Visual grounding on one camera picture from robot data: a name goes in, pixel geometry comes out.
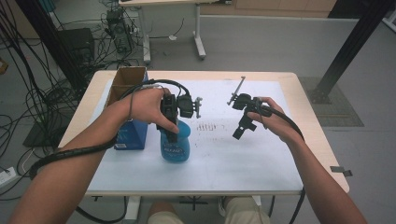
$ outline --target open box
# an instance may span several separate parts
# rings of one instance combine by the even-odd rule
[[[148,80],[146,67],[121,67],[114,77],[107,97],[106,106],[118,101],[122,94],[132,86]],[[116,150],[144,149],[148,124],[140,120],[126,121],[119,129]]]

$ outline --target person's right arm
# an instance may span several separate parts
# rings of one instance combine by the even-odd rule
[[[282,108],[273,99],[261,99],[283,113]],[[323,168],[304,139],[285,120],[276,115],[270,118],[252,112],[247,115],[262,122],[288,145],[304,183],[308,200],[320,223],[367,223],[361,211]]]

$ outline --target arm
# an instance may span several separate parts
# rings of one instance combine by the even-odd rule
[[[87,129],[61,151],[97,146],[108,142],[127,120],[157,123],[174,133],[177,126],[160,111],[160,101],[168,89],[149,89],[134,93],[107,107]],[[65,223],[87,190],[105,151],[53,162],[45,166],[25,191],[9,223]]]
[[[269,97],[262,100],[282,112],[282,108]],[[268,127],[285,142],[303,180],[306,195],[320,223],[366,223],[358,207],[323,168],[303,138],[290,125],[276,115],[270,118],[249,112],[247,115]]]

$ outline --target black pole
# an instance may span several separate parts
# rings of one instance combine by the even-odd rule
[[[50,55],[64,72],[77,98],[81,99],[88,81],[81,74],[70,52],[58,36],[57,29],[38,0],[16,0],[27,20],[32,24]]]
[[[353,28],[343,47],[338,51],[332,64],[314,90],[308,91],[313,104],[329,104],[329,93],[335,83],[347,70],[378,24],[387,14],[394,0],[372,0],[371,4]]]

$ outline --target person's left arm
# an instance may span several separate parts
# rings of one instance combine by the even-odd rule
[[[132,116],[157,123],[177,133],[177,126],[160,111],[160,101],[168,89],[148,89],[134,93],[107,107],[87,129],[61,151],[98,146],[110,141],[120,126]],[[105,151],[56,161],[45,166],[25,191],[9,223],[65,223],[82,200]]]

